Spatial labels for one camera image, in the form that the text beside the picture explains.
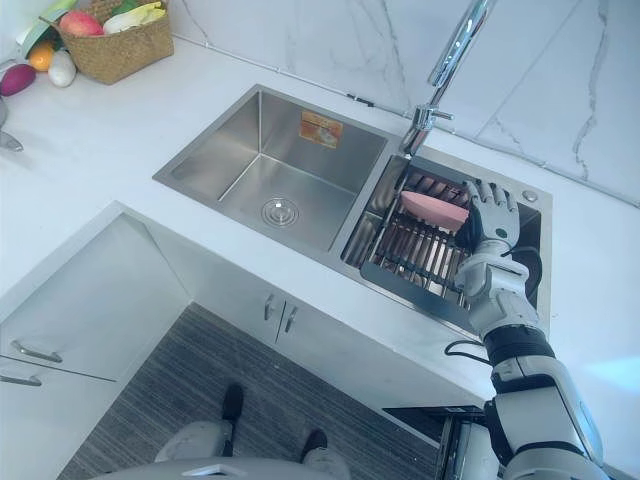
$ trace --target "robotic arm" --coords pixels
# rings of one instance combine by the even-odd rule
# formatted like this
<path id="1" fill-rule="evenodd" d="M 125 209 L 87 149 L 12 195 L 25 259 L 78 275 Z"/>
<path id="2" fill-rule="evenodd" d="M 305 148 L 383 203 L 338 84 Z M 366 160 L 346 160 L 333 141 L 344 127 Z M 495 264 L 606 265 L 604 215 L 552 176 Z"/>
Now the robotic arm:
<path id="1" fill-rule="evenodd" d="M 511 259 L 518 204 L 505 190 L 466 183 L 470 215 L 456 243 L 473 255 L 455 282 L 471 305 L 470 322 L 487 349 L 497 395 L 485 403 L 491 446 L 504 480 L 608 479 L 602 441 L 567 368 L 555 358 L 528 302 L 529 271 Z"/>

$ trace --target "fruit basket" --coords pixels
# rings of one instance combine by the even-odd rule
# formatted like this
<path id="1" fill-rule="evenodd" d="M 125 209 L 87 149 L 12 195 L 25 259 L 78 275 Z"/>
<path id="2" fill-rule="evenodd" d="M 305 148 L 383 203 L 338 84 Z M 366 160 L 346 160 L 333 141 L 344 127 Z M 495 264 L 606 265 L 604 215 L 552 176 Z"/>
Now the fruit basket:
<path id="1" fill-rule="evenodd" d="M 84 11 L 103 24 L 120 3 L 122 0 L 93 0 Z M 153 2 L 137 0 L 137 3 Z M 62 37 L 78 70 L 111 85 L 173 54 L 167 3 L 167 0 L 162 2 L 166 13 L 157 20 L 110 35 L 77 36 L 61 30 L 55 23 L 51 25 Z"/>

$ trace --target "cabinet door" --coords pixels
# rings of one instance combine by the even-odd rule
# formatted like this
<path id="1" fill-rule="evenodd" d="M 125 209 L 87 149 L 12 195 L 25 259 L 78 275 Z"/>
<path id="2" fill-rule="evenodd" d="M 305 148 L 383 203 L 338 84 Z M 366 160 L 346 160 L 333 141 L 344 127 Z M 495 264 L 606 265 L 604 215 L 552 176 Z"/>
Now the cabinet door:
<path id="1" fill-rule="evenodd" d="M 276 350 L 356 400 L 373 409 L 461 401 L 460 390 L 441 377 L 309 305 L 286 299 Z"/>
<path id="2" fill-rule="evenodd" d="M 117 395 L 119 386 L 0 358 L 0 478 L 54 479 Z M 6 380 L 41 382 L 40 386 Z"/>
<path id="3" fill-rule="evenodd" d="M 193 301 L 273 346 L 284 298 L 263 280 L 161 227 L 149 227 Z"/>
<path id="4" fill-rule="evenodd" d="M 146 228 L 121 216 L 0 325 L 0 352 L 119 380 L 187 302 Z"/>

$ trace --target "marble wall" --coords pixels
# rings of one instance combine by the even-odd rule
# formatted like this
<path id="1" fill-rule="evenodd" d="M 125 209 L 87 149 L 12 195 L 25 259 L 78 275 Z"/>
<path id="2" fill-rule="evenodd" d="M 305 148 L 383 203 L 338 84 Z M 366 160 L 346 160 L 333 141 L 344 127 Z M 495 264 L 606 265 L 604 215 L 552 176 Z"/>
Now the marble wall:
<path id="1" fill-rule="evenodd" d="M 170 5 L 179 35 L 411 111 L 468 0 Z M 638 24 L 637 0 L 498 0 L 440 125 L 640 202 Z"/>

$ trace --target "black cable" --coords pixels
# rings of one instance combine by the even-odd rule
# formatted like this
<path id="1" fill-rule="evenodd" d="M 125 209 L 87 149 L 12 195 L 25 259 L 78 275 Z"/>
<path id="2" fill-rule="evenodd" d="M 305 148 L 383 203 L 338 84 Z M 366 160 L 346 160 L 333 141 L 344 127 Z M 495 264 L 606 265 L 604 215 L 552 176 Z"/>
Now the black cable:
<path id="1" fill-rule="evenodd" d="M 451 349 L 453 347 L 455 347 L 456 345 L 476 345 L 479 347 L 484 347 L 484 344 L 482 342 L 478 342 L 476 340 L 456 340 L 455 342 L 451 342 L 449 345 L 446 346 L 446 348 L 444 349 L 444 354 L 448 355 L 450 357 L 455 357 L 455 356 L 460 356 L 460 357 L 467 357 L 470 358 L 472 360 L 476 360 L 478 362 L 482 362 L 482 363 L 486 363 L 487 365 L 491 365 L 491 363 L 489 362 L 489 360 L 485 360 L 484 358 L 481 357 L 477 357 L 471 353 L 467 353 L 467 352 L 452 352 Z"/>
<path id="2" fill-rule="evenodd" d="M 520 252 L 531 252 L 531 253 L 534 253 L 535 256 L 536 256 L 536 261 L 538 263 L 538 276 L 536 277 L 535 282 L 533 282 L 533 287 L 531 288 L 529 293 L 525 292 L 525 294 L 527 295 L 527 300 L 531 300 L 531 297 L 533 297 L 533 294 L 536 293 L 536 290 L 538 290 L 538 286 L 540 285 L 540 282 L 542 281 L 542 258 L 540 258 L 540 252 L 538 251 L 538 249 L 535 248 L 535 247 L 531 247 L 531 246 L 513 247 L 511 250 L 503 253 L 500 256 L 501 257 L 506 257 L 507 255 L 510 255 L 512 253 L 520 253 Z"/>

